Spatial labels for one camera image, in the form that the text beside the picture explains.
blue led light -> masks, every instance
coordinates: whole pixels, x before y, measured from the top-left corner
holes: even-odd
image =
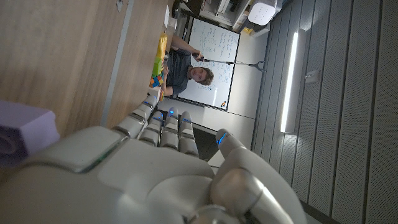
[[[221,142],[222,142],[222,140],[223,140],[223,138],[224,138],[225,136],[226,136],[226,133],[223,134],[223,137],[221,137],[220,140],[217,140],[217,141],[216,141],[218,145],[221,144]]]

whiteboard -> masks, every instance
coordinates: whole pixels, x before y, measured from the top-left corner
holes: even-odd
[[[194,19],[189,44],[200,50],[205,59],[222,62],[235,62],[239,44],[239,34]],[[193,80],[188,81],[187,89],[178,98],[210,105],[226,110],[233,77],[234,65],[217,62],[197,62],[191,57],[194,67],[209,68],[214,73],[211,85],[204,86]]]

table surface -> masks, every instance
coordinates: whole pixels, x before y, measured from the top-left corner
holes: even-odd
[[[100,125],[110,85],[106,127],[119,123],[147,95],[166,5],[134,1],[118,73],[110,83],[127,11],[115,1],[0,2],[0,100],[52,110],[66,136]]]

purple object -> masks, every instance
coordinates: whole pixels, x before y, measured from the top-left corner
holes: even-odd
[[[60,139],[55,114],[0,100],[0,166],[15,166]]]

white device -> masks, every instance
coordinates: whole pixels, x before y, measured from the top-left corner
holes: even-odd
[[[225,161],[214,173],[189,113],[178,122],[171,108],[163,124],[156,112],[144,128],[154,106],[148,96],[114,129],[83,129],[24,161],[0,182],[1,223],[307,223],[290,185],[231,133],[216,135]]]
[[[266,25],[276,12],[277,0],[255,0],[250,7],[249,21]]]

